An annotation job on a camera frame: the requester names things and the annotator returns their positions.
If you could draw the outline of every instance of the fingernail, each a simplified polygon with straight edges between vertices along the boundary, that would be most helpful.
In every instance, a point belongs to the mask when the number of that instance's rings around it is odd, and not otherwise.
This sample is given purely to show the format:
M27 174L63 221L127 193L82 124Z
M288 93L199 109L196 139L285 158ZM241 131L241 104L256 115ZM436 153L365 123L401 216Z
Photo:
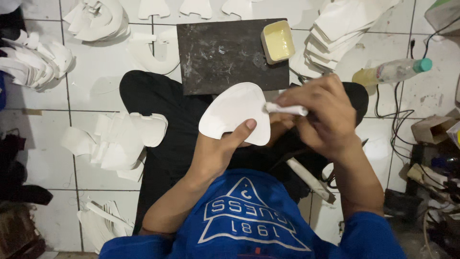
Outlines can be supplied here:
M255 119L249 119L249 120L246 121L246 126L247 126L250 130L254 129L254 128L256 127L256 125L257 125L257 122L256 122Z
M283 105L286 102L286 97L284 96L278 96L278 98L275 100L275 103L279 105Z

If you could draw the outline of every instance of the square plastic tub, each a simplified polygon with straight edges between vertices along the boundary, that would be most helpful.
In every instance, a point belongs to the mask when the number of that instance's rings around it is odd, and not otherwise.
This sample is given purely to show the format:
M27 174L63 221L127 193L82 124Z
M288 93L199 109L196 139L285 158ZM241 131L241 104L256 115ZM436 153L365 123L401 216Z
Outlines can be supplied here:
M295 53L291 27L287 21L279 21L264 27L260 35L267 63L285 61Z

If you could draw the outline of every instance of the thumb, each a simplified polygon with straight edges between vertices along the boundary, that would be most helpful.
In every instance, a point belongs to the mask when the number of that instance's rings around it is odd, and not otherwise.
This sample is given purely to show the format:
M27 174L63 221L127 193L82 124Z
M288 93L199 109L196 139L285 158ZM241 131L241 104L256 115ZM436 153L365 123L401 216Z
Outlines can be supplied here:
M230 146L237 148L247 137L249 137L249 135L251 135L256 126L257 122L255 119L245 120L225 139L225 141Z

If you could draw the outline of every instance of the person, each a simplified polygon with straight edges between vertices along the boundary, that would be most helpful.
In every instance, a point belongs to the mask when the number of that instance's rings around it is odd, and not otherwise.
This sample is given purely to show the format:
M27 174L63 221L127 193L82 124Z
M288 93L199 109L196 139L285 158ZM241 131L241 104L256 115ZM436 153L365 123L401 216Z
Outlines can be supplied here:
M356 108L365 104L366 110L368 104L361 85L342 83L330 74L286 90L277 104L302 105L310 113L271 116L268 147L244 142L257 127L252 118L220 140L199 133L198 122L212 99L183 96L181 84L165 76L131 71L123 77L120 92L129 112L161 113L169 125L162 143L148 149L139 235L106 242L99 258L405 258L383 218L382 186L355 134L365 114L362 106ZM365 101L356 101L356 96ZM279 142L289 145L276 149ZM291 146L307 151L299 153ZM302 159L306 167L318 161L321 165L313 169L334 165L345 220L339 246L321 240L302 218L298 200L290 198L303 196L302 181L286 177L285 167L281 173L273 171L285 164L280 161L299 155L314 157ZM150 185L144 187L148 177ZM147 189L161 196L143 211L148 202L142 192L149 194Z

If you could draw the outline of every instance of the teal bottle cap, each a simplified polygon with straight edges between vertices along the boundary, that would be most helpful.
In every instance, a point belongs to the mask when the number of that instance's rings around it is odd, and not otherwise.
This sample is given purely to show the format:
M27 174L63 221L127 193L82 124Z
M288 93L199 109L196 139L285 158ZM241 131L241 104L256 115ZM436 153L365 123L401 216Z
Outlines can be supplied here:
M416 73L426 72L431 69L433 62L431 59L419 59L414 62L414 71Z

